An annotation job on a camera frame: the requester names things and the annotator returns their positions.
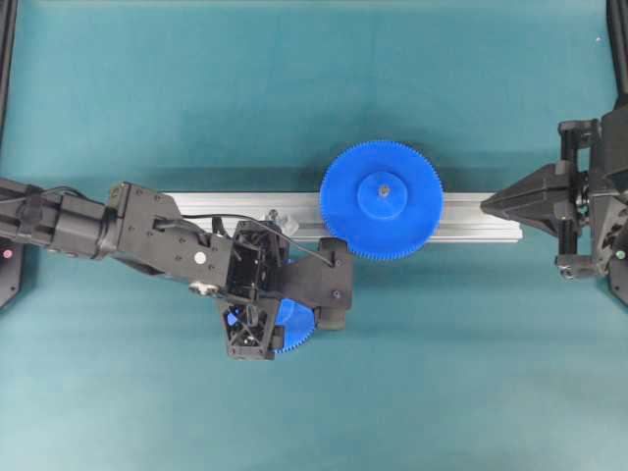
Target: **gear teeth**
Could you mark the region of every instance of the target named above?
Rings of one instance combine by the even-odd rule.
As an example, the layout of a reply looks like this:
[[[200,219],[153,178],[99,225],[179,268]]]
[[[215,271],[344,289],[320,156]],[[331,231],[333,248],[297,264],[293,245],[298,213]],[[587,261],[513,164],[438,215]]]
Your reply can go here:
[[[310,339],[310,337],[312,337],[312,334],[314,334],[314,329],[308,332],[303,339],[295,342],[292,345],[285,346],[284,348],[280,348],[279,350],[275,350],[275,353],[288,353],[289,351],[296,350],[297,348],[302,346],[304,343],[306,343]]]
[[[314,312],[292,299],[282,300],[276,325],[285,328],[284,346],[274,350],[276,353],[286,353],[303,345],[316,330]]]
[[[440,191],[443,192],[444,190],[443,182],[441,181],[439,174],[437,173],[432,163],[427,158],[425,158],[425,156],[418,150],[410,147],[409,145],[401,144],[399,142],[394,142],[394,141],[388,141],[388,140],[372,140],[372,141],[362,142],[362,143],[352,145],[348,147],[347,149],[345,149],[344,152],[336,160],[334,160],[334,162],[332,162],[332,164],[328,167],[327,171],[325,172],[325,176],[323,177],[323,180],[321,182],[321,191],[319,194],[319,206],[320,206],[320,211],[321,211],[321,217],[323,219],[323,222],[325,223],[325,226],[330,231],[332,236],[345,239],[349,247],[349,250],[355,255],[358,255],[363,258],[371,259],[374,261],[389,261],[389,260],[396,260],[396,259],[404,258],[416,252],[417,250],[419,250],[425,244],[427,240],[413,243],[407,246],[406,248],[404,248],[403,250],[392,251],[392,252],[387,252],[387,253],[374,252],[371,250],[365,250],[360,246],[356,246],[356,244],[350,240],[351,239],[350,236],[339,234],[337,229],[334,227],[333,224],[331,224],[331,221],[329,219],[330,213],[329,213],[329,208],[327,207],[327,204],[325,202],[325,199],[323,198],[323,188],[326,187],[326,184],[328,184],[328,180],[330,176],[334,174],[338,165],[343,165],[342,159],[340,158],[341,156],[348,154],[352,151],[357,151],[357,149],[360,147],[369,146],[369,145],[372,147],[379,147],[379,146],[386,147],[387,150],[390,150],[391,146],[398,147],[399,149],[403,149],[404,152],[407,151],[408,149],[411,150],[413,153],[417,154],[418,157],[420,157],[427,164],[427,166],[431,170],[430,173],[432,174],[432,177],[435,179],[436,182],[438,182],[438,187]],[[438,228],[442,215],[443,215],[443,205],[441,205],[441,214],[439,214],[439,219],[437,220],[436,225],[434,229],[432,230],[432,234]]]

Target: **blue gear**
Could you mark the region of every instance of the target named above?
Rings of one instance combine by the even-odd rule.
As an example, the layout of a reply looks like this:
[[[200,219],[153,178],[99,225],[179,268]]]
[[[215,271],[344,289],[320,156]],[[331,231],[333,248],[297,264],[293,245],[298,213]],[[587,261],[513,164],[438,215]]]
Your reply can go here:
[[[321,214],[330,233],[374,260],[418,250],[439,225],[443,187],[416,150],[389,140],[345,150],[330,166],[320,190]]]
[[[237,317],[230,313],[227,322],[232,326],[237,322]],[[290,351],[308,340],[316,329],[314,311],[292,299],[282,299],[275,325],[284,326],[285,332],[284,347],[275,352]]]

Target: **black cable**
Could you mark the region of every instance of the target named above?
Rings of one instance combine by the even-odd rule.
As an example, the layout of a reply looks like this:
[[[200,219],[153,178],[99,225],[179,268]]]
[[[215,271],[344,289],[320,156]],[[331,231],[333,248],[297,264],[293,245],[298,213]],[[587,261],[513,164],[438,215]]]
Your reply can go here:
[[[71,186],[55,186],[54,188],[43,189],[39,193],[32,194],[40,194],[42,196],[51,193],[69,193],[74,196],[78,196],[79,198],[85,198],[85,196],[80,192],[72,188]],[[24,201],[28,198],[28,195],[18,196],[16,198],[8,198],[8,199],[0,199],[0,204],[5,203],[19,203],[20,201]]]
[[[282,234],[281,231],[275,231],[273,228],[268,227],[263,222],[258,221],[255,218],[251,218],[250,216],[244,216],[243,214],[182,214],[182,218],[184,218],[184,219],[232,218],[232,219],[243,219],[245,221],[250,221],[251,223],[255,223],[258,226],[261,226],[262,228],[264,228],[269,233],[272,233],[275,236],[277,236],[279,238],[282,238],[286,242],[293,244],[299,250],[302,250],[305,253],[309,253],[313,257],[316,257],[316,258],[322,260],[323,262],[325,262],[330,267],[334,267],[334,264],[332,263],[332,261],[328,260],[323,255],[321,255],[320,253],[315,252],[314,250],[310,250],[309,248],[306,248],[306,247],[304,247],[303,245],[301,245],[299,243],[296,243],[294,240],[292,240],[287,235]]]

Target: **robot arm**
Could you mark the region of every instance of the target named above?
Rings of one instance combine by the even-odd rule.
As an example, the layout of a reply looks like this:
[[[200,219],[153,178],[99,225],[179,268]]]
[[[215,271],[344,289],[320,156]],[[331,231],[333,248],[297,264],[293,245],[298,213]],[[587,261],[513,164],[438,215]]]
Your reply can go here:
[[[607,0],[617,101],[600,120],[558,125],[560,160],[545,165],[482,203],[485,213],[518,221],[558,239],[555,264],[567,280],[607,277],[628,304],[628,1]],[[578,167],[590,149],[589,169]],[[590,254],[578,252],[591,228]]]
[[[273,222],[242,221],[233,237],[219,217],[213,223],[215,232],[206,233],[171,196],[132,183],[112,188],[102,204],[67,187],[0,179],[0,237],[74,257],[109,256],[214,297],[229,356],[274,358],[284,343],[276,325],[283,298],[313,309],[319,329],[343,327],[352,294],[345,242],[323,239],[318,252],[289,263],[289,239]]]

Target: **black metal frame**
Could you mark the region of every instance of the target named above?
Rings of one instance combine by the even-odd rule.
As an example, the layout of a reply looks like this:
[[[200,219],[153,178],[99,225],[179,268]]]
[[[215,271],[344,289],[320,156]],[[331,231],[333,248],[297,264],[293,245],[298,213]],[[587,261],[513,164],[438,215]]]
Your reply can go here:
[[[18,0],[0,0],[0,146],[9,98],[17,13]],[[22,244],[0,237],[0,308],[20,292],[24,253]]]

